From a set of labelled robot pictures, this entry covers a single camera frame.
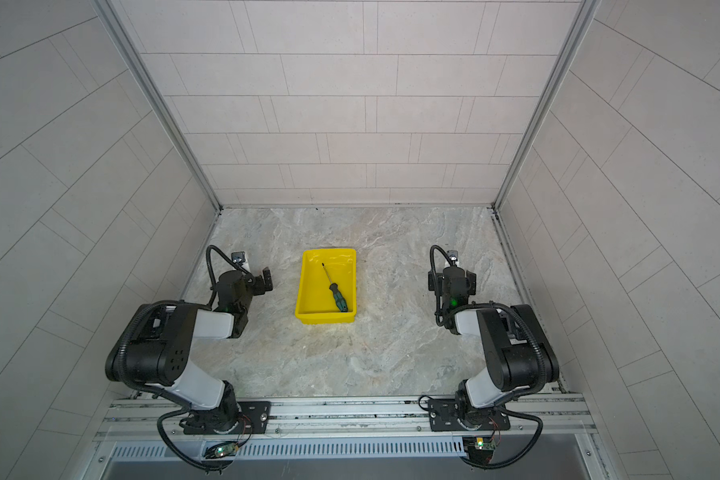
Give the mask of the green handled screwdriver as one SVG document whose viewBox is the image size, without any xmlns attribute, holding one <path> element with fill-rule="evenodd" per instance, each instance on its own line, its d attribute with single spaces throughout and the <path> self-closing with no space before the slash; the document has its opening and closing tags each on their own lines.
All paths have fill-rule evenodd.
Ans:
<svg viewBox="0 0 720 480">
<path fill-rule="evenodd" d="M 330 265 L 327 263 L 322 263 L 321 266 L 327 277 L 327 280 L 329 283 L 328 288 L 331 291 L 332 298 L 333 298 L 333 301 L 334 301 L 337 309 L 342 313 L 348 313 L 349 305 L 339 287 L 339 284 L 338 284 L 339 277 L 336 274 L 336 268 L 333 265 Z"/>
</svg>

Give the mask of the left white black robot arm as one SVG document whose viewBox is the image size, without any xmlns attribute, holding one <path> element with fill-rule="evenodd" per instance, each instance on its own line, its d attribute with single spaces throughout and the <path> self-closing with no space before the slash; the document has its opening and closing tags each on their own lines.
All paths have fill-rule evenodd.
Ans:
<svg viewBox="0 0 720 480">
<path fill-rule="evenodd" d="M 186 435 L 263 434 L 271 404 L 239 401 L 230 382 L 194 364 L 190 350 L 197 339 L 240 337 L 253 298 L 272 289 L 269 269 L 258 276 L 233 269 L 212 287 L 214 308 L 172 300 L 141 305 L 107 357 L 107 378 L 178 405 Z"/>
</svg>

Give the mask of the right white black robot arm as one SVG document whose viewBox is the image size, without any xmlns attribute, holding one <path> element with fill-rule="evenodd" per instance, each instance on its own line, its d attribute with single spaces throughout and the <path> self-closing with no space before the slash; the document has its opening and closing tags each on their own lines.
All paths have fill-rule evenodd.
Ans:
<svg viewBox="0 0 720 480">
<path fill-rule="evenodd" d="M 539 392 L 559 377 L 559 363 L 527 304 L 470 302 L 476 275 L 447 266 L 428 275 L 435 294 L 438 325 L 454 335 L 480 339 L 484 367 L 459 384 L 455 396 L 427 402 L 434 431 L 510 428 L 507 403 Z"/>
</svg>

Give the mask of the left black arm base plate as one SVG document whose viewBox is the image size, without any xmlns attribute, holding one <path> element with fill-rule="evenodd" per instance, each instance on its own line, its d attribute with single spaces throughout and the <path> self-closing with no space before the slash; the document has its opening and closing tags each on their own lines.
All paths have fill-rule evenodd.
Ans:
<svg viewBox="0 0 720 480">
<path fill-rule="evenodd" d="M 270 409 L 268 401 L 222 401 L 210 410 L 191 410 L 179 425 L 185 435 L 263 434 Z"/>
</svg>

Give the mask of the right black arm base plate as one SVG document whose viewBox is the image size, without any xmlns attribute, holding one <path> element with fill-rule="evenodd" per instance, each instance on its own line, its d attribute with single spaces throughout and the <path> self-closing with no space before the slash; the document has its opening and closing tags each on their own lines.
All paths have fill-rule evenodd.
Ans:
<svg viewBox="0 0 720 480">
<path fill-rule="evenodd" d="M 506 415 L 496 410 L 475 410 L 463 406 L 455 398 L 434 398 L 424 395 L 419 398 L 419 407 L 427 412 L 432 432 L 482 431 L 492 433 L 508 431 L 511 428 Z"/>
</svg>

